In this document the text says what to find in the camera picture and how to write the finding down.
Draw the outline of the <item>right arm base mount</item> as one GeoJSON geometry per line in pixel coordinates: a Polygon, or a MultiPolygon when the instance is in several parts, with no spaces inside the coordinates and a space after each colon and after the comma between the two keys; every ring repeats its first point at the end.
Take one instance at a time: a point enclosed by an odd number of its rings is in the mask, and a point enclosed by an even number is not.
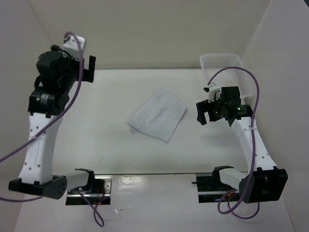
{"type": "Polygon", "coordinates": [[[217,185],[211,174],[197,174],[192,185],[197,188],[199,203],[217,203],[232,188],[228,185],[217,185]]]}

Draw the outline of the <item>white skirt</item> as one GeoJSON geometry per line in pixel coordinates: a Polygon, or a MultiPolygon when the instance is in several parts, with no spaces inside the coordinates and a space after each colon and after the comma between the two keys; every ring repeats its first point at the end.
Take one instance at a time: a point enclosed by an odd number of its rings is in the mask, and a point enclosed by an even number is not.
{"type": "Polygon", "coordinates": [[[186,109],[172,92],[158,89],[130,116],[127,124],[133,130],[168,143],[186,109]]]}

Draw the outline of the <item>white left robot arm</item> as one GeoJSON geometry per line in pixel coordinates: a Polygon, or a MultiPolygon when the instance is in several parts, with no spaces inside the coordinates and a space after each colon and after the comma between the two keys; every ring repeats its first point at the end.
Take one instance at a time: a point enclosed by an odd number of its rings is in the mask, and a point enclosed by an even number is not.
{"type": "Polygon", "coordinates": [[[38,197],[60,199],[68,189],[68,177],[52,171],[56,136],[64,114],[72,107],[83,81],[94,81],[96,58],[91,56],[84,68],[80,44],[53,45],[39,55],[39,76],[29,97],[29,139],[23,148],[26,156],[17,179],[8,184],[10,191],[38,197]]]}

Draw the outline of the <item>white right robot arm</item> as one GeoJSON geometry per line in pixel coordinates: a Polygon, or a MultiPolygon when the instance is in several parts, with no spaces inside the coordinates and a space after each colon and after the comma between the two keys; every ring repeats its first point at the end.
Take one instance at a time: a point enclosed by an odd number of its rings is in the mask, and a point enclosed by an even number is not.
{"type": "Polygon", "coordinates": [[[237,136],[248,165],[248,173],[232,166],[218,166],[211,184],[217,190],[235,189],[245,203],[277,201],[288,179],[269,155],[258,131],[253,110],[243,104],[238,87],[209,85],[207,100],[196,103],[197,121],[201,125],[224,119],[237,136]]]}

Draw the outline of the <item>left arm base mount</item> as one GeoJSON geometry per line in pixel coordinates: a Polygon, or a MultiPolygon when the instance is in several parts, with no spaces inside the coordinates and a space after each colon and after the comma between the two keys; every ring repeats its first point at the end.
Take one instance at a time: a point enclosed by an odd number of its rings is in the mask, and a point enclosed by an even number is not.
{"type": "MultiPolygon", "coordinates": [[[[95,175],[95,181],[90,190],[84,190],[82,187],[76,187],[88,201],[93,205],[110,205],[112,191],[112,176],[111,175],[95,175]]],[[[85,199],[74,190],[67,193],[65,205],[87,205],[85,199]]]]}

